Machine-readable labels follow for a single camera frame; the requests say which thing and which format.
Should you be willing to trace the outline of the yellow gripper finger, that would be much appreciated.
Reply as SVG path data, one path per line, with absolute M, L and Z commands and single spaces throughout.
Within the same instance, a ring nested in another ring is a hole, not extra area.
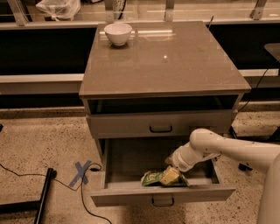
M 171 186 L 179 181 L 179 177 L 179 171 L 174 167 L 168 166 L 167 169 L 163 171 L 160 183 L 164 186 Z

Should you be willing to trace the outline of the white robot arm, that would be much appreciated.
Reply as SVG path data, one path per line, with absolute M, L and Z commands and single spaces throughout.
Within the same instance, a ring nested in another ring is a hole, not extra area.
M 196 129 L 189 142 L 178 147 L 166 160 L 181 172 L 190 171 L 197 163 L 224 155 L 266 178 L 257 224 L 280 224 L 280 146 L 220 136 L 209 129 Z

